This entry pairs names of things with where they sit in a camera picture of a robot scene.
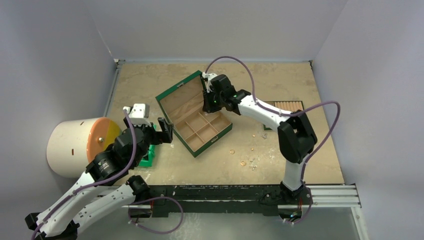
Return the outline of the green jewelry box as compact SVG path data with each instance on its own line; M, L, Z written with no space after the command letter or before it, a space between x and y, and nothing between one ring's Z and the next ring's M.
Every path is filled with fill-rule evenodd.
M174 125L174 134L194 158L233 128L222 112L203 111L204 90L198 70L155 97L166 120Z

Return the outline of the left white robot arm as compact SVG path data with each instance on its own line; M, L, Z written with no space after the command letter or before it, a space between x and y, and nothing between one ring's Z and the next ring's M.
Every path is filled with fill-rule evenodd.
M96 199L139 165L152 145L170 144L173 124L158 118L157 131L150 122L136 124L124 117L126 130L87 165L75 184L53 205L25 217L33 240L75 240L86 228L114 210L153 201L151 189L140 175L133 175L115 191Z

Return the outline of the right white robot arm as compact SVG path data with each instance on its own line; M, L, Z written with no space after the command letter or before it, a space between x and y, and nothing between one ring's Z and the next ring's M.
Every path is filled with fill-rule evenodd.
M277 133L279 150L286 160L280 196L288 204L298 200L304 188L304 163L318 142L306 114L279 109L255 99L244 89L236 90L225 74L203 72L201 80L204 82L203 112L211 114L226 109L250 117Z

